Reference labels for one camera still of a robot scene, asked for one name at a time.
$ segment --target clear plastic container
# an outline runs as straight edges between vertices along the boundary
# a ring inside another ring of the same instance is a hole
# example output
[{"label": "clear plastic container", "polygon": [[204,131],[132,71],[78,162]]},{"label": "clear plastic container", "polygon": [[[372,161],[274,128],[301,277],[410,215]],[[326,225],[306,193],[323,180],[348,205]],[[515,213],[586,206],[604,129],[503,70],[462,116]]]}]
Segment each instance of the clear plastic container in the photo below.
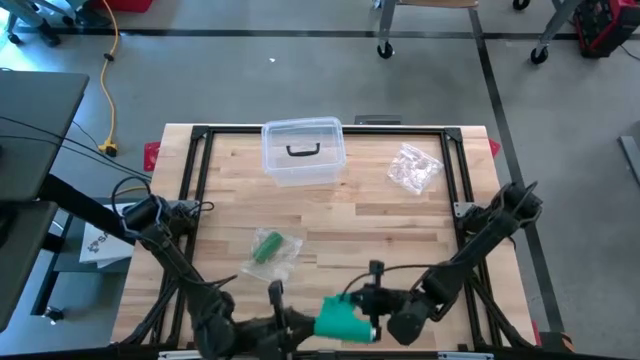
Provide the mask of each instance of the clear plastic container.
[{"label": "clear plastic container", "polygon": [[278,186],[337,182],[347,162],[335,117],[271,121],[262,127],[262,167]]}]

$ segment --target green object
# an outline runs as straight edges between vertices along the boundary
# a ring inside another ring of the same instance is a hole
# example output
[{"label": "green object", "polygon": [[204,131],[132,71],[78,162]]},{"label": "green object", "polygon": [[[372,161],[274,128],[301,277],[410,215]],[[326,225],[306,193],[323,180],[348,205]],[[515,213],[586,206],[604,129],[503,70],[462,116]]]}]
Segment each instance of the green object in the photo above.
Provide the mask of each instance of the green object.
[{"label": "green object", "polygon": [[368,321],[358,319],[353,310],[355,305],[340,300],[340,295],[324,298],[320,315],[316,318],[313,333],[332,339],[359,343],[371,343],[375,338],[373,327]]},{"label": "green object", "polygon": [[284,238],[282,235],[275,231],[272,232],[253,252],[253,260],[258,264],[264,264],[278,251],[278,249],[280,249],[283,241]]}]

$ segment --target gray floor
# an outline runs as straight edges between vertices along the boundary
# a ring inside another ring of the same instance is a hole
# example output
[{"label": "gray floor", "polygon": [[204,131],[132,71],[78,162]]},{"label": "gray floor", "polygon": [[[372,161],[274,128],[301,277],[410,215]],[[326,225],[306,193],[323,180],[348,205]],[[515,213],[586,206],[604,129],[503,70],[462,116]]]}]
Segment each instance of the gray floor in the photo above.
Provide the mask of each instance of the gray floor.
[{"label": "gray floor", "polygon": [[[514,12],[511,1],[484,1],[479,16],[485,32],[538,33],[552,11],[549,1],[534,2],[523,13]],[[123,28],[376,28],[368,0],[156,0],[146,14],[118,18]],[[401,7],[393,30],[468,32],[471,25],[465,10]],[[33,35],[21,37],[25,44],[19,48],[0,43],[0,66],[89,74],[76,121],[101,142],[109,113],[98,77],[112,37],[64,36],[56,49]],[[368,38],[124,36],[107,81],[118,107],[117,160],[141,170],[143,144],[159,140],[168,122],[334,115],[352,123],[356,115],[393,114],[407,124],[484,125],[501,141],[475,41],[392,43],[397,53],[384,61]],[[576,42],[556,41],[549,61],[535,68],[526,61],[534,42],[496,40],[487,46],[524,178],[540,181],[536,192],[545,211],[538,229],[567,332],[579,352],[638,358],[640,281],[633,275],[640,225],[633,205],[640,191],[616,138],[639,120],[634,84],[640,64],[622,51],[586,60]],[[640,43],[626,46],[640,54]],[[90,144],[75,127],[70,137]],[[78,163],[83,170],[72,171]],[[509,181],[504,153],[496,166],[501,182]],[[54,173],[99,197],[122,178],[64,150]],[[516,240],[530,310],[545,329],[528,250],[521,236]],[[9,330],[0,334],[0,354],[109,341],[122,277],[65,275],[53,301],[77,316],[50,327],[26,315],[46,261],[45,255],[39,259]],[[83,284],[87,296],[81,303],[65,297],[70,283]]]}]

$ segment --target butcher block tabletop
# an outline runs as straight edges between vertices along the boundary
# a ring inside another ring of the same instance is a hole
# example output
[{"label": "butcher block tabletop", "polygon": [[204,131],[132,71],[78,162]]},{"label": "butcher block tabletop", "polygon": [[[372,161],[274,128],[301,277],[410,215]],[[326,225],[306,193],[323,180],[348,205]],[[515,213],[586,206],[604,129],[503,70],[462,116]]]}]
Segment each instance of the butcher block tabletop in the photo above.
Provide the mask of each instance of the butcher block tabletop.
[{"label": "butcher block tabletop", "polygon": [[[151,189],[167,200],[178,198],[192,127],[188,124],[165,127]],[[460,129],[475,201],[484,206],[500,189],[487,132],[482,126]],[[223,288],[235,300],[235,320],[272,314],[268,283],[240,270],[250,258],[256,228],[275,229],[304,240],[296,266],[285,283],[284,304],[308,315],[319,314],[323,297],[341,292],[351,279],[367,272],[371,259],[384,261],[386,266],[433,264],[455,254],[457,246],[444,172],[419,196],[387,177],[391,160],[402,143],[442,160],[439,137],[345,134],[344,142],[347,165],[339,182],[279,188],[262,170],[259,133],[215,135],[203,199],[215,203],[215,209],[201,215],[193,264],[207,281],[238,274],[237,279]],[[202,151],[201,141],[189,198],[194,196]],[[461,192],[457,161],[453,162],[457,189]],[[533,342],[513,244],[503,241],[489,255],[487,264],[497,304],[522,336]],[[382,285],[408,289],[423,271],[390,271],[383,276]],[[112,341],[126,338],[143,320],[158,297],[162,274],[151,253],[136,244]],[[365,280],[352,289],[360,288]],[[165,338],[170,331],[173,301],[175,296],[164,319]],[[482,332],[489,342],[486,312],[479,299],[476,303]],[[384,333],[382,341],[376,344],[311,337],[299,349],[429,351],[456,350],[458,344],[472,344],[463,292],[442,321],[427,321],[421,336],[409,348],[396,343],[386,332],[386,319],[381,324]],[[191,320],[185,314],[180,346],[191,341]]]}]

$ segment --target plastic bag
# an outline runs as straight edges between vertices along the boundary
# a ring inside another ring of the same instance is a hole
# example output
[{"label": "plastic bag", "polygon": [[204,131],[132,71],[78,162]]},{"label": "plastic bag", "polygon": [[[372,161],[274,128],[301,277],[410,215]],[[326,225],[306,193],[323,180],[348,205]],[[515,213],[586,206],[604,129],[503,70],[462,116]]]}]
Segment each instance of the plastic bag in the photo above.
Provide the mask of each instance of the plastic bag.
[{"label": "plastic bag", "polygon": [[409,144],[402,144],[387,175],[403,188],[420,195],[443,167],[437,159]]},{"label": "plastic bag", "polygon": [[300,253],[302,239],[277,232],[282,236],[280,247],[266,261],[258,263],[253,255],[256,249],[258,249],[273,232],[277,231],[262,228],[256,229],[253,244],[251,245],[251,259],[242,263],[240,270],[268,282],[282,280],[284,283],[289,279],[289,274],[295,267],[295,259]]}]

